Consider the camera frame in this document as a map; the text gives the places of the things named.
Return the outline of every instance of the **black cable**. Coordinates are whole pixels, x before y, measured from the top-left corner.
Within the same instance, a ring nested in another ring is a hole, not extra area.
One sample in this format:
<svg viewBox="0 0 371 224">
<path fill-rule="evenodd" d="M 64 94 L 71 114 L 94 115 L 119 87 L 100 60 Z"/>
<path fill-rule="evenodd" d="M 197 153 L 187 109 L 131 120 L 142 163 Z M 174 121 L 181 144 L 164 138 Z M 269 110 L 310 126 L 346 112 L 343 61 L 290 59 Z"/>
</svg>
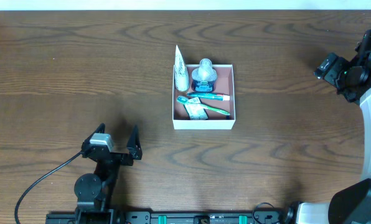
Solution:
<svg viewBox="0 0 371 224">
<path fill-rule="evenodd" d="M 43 175 L 41 178 L 39 178 L 37 181 L 35 181 L 31 186 L 28 187 L 28 189 L 26 189 L 26 191 L 21 195 L 21 197 L 19 198 L 18 202 L 17 202 L 17 205 L 16 205 L 16 209 L 14 211 L 14 217 L 16 219 L 16 223 L 17 224 L 21 224 L 19 222 L 19 219 L 18 219 L 18 209 L 19 209 L 19 205 L 21 204 L 22 202 L 22 199 L 24 199 L 25 195 L 28 194 L 28 192 L 35 187 L 36 184 L 38 184 L 40 181 L 44 180 L 46 177 L 50 176 L 51 174 L 53 174 L 55 171 L 63 168 L 65 165 L 67 165 L 68 163 L 72 162 L 74 159 L 76 159 L 78 156 L 80 156 L 80 152 L 78 152 L 76 155 L 74 155 L 72 158 L 70 158 L 67 162 L 64 162 L 63 164 L 59 165 L 57 168 L 55 168 L 54 170 L 46 173 L 45 175 Z"/>
<path fill-rule="evenodd" d="M 260 204 L 258 204 L 258 205 L 256 205 L 256 207 L 253 209 L 253 211 L 252 211 L 252 217 L 253 217 L 253 219 L 256 221 L 256 222 L 258 222 L 259 224 L 262 224 L 258 219 L 256 219 L 256 216 L 255 216 L 255 210 L 257 209 L 257 208 L 259 208 L 260 206 L 262 206 L 262 205 L 269 205 L 269 206 L 271 206 L 271 207 L 273 207 L 274 208 L 274 206 L 272 206 L 272 204 L 270 204 L 270 203 L 268 203 L 268 202 L 261 202 Z"/>
</svg>

